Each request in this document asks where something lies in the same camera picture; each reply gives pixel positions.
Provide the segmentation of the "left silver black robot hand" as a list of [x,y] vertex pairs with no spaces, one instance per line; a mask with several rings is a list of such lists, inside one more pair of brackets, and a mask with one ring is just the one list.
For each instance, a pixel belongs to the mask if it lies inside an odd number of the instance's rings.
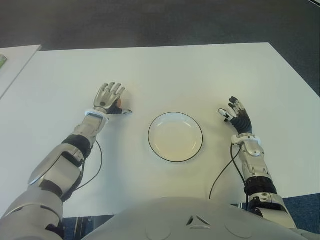
[[121,83],[105,83],[97,92],[93,101],[93,109],[106,115],[129,115],[129,109],[121,108],[121,95],[125,91]]

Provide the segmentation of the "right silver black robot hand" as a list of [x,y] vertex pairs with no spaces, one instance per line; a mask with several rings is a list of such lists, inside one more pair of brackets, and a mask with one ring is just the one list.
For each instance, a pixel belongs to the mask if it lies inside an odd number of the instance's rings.
[[252,122],[243,104],[236,97],[231,96],[228,106],[233,110],[235,115],[232,115],[223,108],[219,108],[218,112],[221,116],[224,117],[224,121],[229,122],[235,128],[239,135],[252,135]]

